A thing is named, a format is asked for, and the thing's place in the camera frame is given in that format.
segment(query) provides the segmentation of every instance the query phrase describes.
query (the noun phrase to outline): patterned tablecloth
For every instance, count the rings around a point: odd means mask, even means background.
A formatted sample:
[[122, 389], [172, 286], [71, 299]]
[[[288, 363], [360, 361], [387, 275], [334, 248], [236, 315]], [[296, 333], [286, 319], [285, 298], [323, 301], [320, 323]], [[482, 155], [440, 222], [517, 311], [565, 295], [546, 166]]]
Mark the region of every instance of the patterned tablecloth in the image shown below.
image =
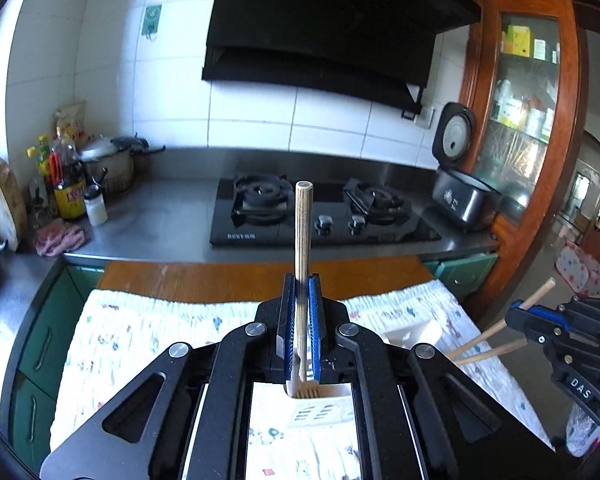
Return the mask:
[[[456, 298], [439, 281], [343, 301], [351, 320], [384, 334], [434, 319], [443, 329], [436, 347], [447, 352], [479, 334]], [[257, 303], [171, 303], [124, 292], [94, 290], [84, 306], [69, 349], [51, 428], [57, 448], [158, 354], [176, 341], [194, 348], [220, 341], [253, 320]], [[468, 354], [489, 350], [481, 343]], [[498, 358], [462, 370], [550, 446], [538, 416]], [[355, 424], [286, 428], [276, 418], [276, 384], [254, 386], [248, 478], [353, 479], [360, 475]]]

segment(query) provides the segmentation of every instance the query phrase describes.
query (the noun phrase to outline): pink cloth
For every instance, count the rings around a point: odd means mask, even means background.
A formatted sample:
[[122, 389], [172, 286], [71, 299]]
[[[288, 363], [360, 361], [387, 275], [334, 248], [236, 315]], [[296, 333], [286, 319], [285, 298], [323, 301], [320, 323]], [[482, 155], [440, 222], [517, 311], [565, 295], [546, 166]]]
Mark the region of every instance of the pink cloth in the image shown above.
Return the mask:
[[80, 226], [56, 218], [36, 231], [33, 245], [39, 256], [60, 256], [65, 251], [83, 246], [86, 241]]
[[600, 264], [576, 244], [565, 243], [558, 253], [555, 268], [574, 292], [600, 298]]

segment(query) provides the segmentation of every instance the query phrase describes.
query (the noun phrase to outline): screw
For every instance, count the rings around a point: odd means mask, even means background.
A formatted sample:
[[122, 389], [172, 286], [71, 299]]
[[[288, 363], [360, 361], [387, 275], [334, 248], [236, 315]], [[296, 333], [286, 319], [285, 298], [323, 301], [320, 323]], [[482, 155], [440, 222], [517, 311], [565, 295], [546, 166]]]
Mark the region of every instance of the screw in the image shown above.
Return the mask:
[[185, 343], [174, 343], [169, 347], [169, 355], [171, 357], [182, 357], [187, 355], [189, 347]]
[[338, 327], [338, 330], [345, 337], [353, 337], [360, 332], [360, 329], [354, 323], [343, 323]]
[[267, 327], [264, 325], [264, 323], [260, 322], [249, 323], [246, 327], [244, 327], [244, 331], [247, 333], [247, 335], [251, 336], [262, 335], [267, 331]]
[[420, 359], [431, 359], [436, 354], [436, 349], [424, 343], [416, 346], [415, 352]]

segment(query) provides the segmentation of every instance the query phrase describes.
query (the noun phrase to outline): glass cabinet door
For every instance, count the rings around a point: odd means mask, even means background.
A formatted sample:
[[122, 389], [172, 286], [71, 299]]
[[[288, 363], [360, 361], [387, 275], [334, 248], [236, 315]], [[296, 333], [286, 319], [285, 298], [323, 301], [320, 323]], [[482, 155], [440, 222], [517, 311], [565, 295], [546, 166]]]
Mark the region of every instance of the glass cabinet door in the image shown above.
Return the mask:
[[558, 22], [502, 14], [484, 140], [472, 173], [524, 212], [551, 139], [560, 72]]

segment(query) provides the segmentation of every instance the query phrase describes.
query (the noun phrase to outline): stove knob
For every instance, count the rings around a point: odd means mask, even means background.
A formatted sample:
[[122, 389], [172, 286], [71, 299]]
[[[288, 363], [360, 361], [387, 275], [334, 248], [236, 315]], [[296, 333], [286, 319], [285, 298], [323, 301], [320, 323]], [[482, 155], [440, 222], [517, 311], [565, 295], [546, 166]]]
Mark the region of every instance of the stove knob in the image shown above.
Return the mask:
[[362, 215], [351, 215], [351, 221], [349, 222], [349, 227], [351, 228], [351, 233], [359, 233], [362, 231], [362, 228], [365, 226], [366, 220]]
[[319, 235], [327, 235], [331, 230], [331, 226], [333, 225], [333, 218], [329, 215], [320, 215], [318, 219], [315, 221], [315, 228], [318, 231]]

